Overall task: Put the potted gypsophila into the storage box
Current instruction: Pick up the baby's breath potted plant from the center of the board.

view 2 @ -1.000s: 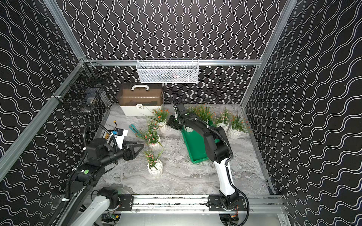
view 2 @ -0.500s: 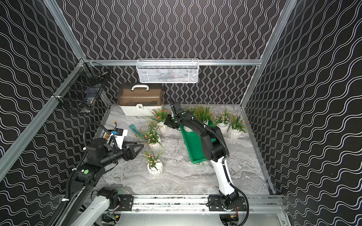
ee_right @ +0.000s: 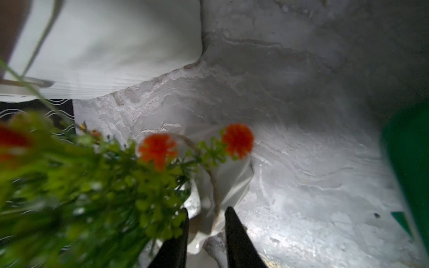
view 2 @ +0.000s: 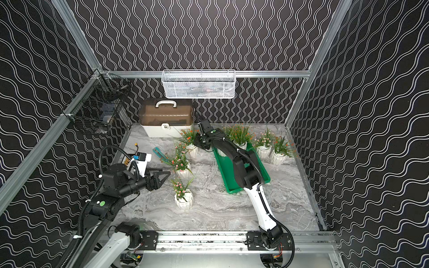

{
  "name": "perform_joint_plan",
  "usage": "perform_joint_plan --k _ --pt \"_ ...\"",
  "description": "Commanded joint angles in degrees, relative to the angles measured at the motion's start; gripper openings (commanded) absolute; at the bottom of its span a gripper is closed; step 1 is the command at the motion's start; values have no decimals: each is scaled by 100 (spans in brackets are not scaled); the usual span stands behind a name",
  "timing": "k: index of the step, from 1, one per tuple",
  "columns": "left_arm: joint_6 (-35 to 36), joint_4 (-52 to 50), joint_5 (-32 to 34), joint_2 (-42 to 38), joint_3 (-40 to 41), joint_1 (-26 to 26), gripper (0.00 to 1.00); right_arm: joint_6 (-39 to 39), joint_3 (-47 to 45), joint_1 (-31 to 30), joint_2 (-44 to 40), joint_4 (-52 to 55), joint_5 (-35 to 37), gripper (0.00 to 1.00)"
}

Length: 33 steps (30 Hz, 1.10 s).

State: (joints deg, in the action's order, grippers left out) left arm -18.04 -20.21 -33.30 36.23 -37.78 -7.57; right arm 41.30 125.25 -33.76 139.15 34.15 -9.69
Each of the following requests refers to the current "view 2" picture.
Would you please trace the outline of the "orange flower plant back pot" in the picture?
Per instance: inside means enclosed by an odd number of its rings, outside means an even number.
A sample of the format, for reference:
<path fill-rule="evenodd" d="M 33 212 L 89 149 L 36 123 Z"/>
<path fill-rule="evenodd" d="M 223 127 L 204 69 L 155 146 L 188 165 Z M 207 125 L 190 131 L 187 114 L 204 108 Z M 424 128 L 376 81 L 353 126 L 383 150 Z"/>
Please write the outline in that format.
<path fill-rule="evenodd" d="M 179 137 L 175 137 L 176 140 L 185 144 L 185 148 L 191 159 L 195 159 L 198 156 L 198 147 L 194 144 L 194 141 L 199 132 L 199 130 L 186 128 L 179 131 Z"/>

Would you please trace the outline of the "orange flower plant pot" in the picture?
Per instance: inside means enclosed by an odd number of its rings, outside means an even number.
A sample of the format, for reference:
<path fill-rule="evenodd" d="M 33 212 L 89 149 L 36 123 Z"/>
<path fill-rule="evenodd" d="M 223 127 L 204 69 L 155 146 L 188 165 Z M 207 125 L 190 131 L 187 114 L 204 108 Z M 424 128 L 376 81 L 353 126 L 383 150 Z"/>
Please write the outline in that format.
<path fill-rule="evenodd" d="M 186 128 L 179 131 L 179 137 L 175 137 L 176 140 L 185 144 L 185 148 L 191 159 L 195 159 L 198 156 L 198 147 L 194 144 L 194 141 L 199 132 L 199 130 Z"/>
<path fill-rule="evenodd" d="M 252 142 L 254 134 L 251 132 L 249 125 L 236 125 L 232 128 L 230 135 L 234 144 L 243 150 L 246 150 Z"/>

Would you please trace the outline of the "green grass plant white pot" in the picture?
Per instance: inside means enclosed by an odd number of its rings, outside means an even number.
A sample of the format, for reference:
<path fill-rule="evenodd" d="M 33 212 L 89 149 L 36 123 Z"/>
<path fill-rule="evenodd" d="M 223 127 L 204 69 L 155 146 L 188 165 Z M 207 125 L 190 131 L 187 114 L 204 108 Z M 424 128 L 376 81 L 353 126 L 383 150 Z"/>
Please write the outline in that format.
<path fill-rule="evenodd" d="M 234 142 L 233 139 L 233 132 L 235 130 L 235 126 L 225 126 L 223 129 L 224 134 L 226 135 L 226 137 L 231 141 Z M 224 154 L 220 149 L 217 149 L 218 154 L 221 157 L 226 157 L 226 154 Z"/>

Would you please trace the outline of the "green plastic tray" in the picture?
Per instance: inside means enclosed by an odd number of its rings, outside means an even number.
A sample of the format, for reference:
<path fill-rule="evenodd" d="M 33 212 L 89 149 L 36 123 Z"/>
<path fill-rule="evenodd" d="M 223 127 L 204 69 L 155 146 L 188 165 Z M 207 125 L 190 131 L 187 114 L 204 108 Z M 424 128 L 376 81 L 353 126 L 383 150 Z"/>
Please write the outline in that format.
<path fill-rule="evenodd" d="M 243 191 L 243 188 L 240 187 L 235 180 L 232 161 L 226 156 L 220 156 L 217 149 L 215 149 L 213 153 L 214 153 L 214 157 L 217 161 L 217 165 L 219 167 L 220 174 L 223 178 L 223 182 L 224 182 L 226 191 L 229 194 L 235 194 L 235 193 Z M 258 160 L 258 163 L 260 166 L 261 174 L 262 174 L 263 179 L 264 179 L 264 183 L 265 184 L 270 183 L 270 181 L 271 181 L 270 175 L 268 174 L 265 166 L 261 162 L 258 155 L 257 155 L 257 160 Z"/>

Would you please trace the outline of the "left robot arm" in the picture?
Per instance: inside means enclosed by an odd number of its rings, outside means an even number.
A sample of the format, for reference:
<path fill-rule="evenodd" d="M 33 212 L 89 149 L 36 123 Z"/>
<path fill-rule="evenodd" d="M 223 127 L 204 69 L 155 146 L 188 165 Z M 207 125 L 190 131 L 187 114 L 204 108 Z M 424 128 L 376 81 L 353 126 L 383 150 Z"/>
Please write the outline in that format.
<path fill-rule="evenodd" d="M 129 160 L 128 164 L 112 164 L 103 168 L 103 156 L 114 149 Z M 139 196 L 144 189 L 158 190 L 170 177 L 169 171 L 147 167 L 151 155 L 137 152 L 127 154 L 118 146 L 105 146 L 99 154 L 100 182 L 95 192 L 85 201 L 78 216 L 77 232 L 61 257 L 59 268 L 114 268 L 115 261 L 125 250 L 137 250 L 145 243 L 137 224 L 123 222 L 104 246 L 99 240 L 111 226 L 130 195 Z"/>

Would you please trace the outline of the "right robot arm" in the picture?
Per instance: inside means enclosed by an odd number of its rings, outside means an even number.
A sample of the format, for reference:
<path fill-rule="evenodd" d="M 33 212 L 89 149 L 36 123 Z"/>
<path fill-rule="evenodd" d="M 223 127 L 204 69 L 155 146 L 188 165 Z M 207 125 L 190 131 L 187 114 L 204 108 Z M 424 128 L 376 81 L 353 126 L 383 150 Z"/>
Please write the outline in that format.
<path fill-rule="evenodd" d="M 213 128 L 207 119 L 200 119 L 197 125 L 200 132 L 194 140 L 195 145 L 200 149 L 220 150 L 232 161 L 235 182 L 247 193 L 257 214 L 261 232 L 259 244 L 266 249 L 276 249 L 285 239 L 283 246 L 295 250 L 290 230 L 274 217 L 265 197 L 264 179 L 256 153 L 234 144 L 222 130 Z"/>

